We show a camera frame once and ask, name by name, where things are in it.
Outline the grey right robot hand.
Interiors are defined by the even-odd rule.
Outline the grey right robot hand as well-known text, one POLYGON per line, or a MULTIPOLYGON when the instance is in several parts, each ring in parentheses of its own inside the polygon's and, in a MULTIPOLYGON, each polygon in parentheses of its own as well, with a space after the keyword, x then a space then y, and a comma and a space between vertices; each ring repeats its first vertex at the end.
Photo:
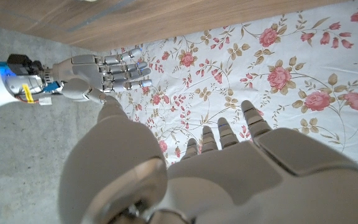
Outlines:
POLYGON ((150 87, 147 63, 130 62, 141 52, 135 48, 108 56, 77 55, 53 65, 53 80, 60 85, 59 93, 73 101, 94 101, 103 94, 150 87))

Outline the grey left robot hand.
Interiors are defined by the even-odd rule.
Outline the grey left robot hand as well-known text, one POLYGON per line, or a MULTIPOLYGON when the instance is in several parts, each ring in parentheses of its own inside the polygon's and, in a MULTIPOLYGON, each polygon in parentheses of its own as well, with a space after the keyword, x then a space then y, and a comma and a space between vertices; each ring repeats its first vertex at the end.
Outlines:
POLYGON ((358 223, 358 164, 242 103, 251 140, 224 118, 168 166, 152 132, 113 97, 68 156, 63 223, 358 223))

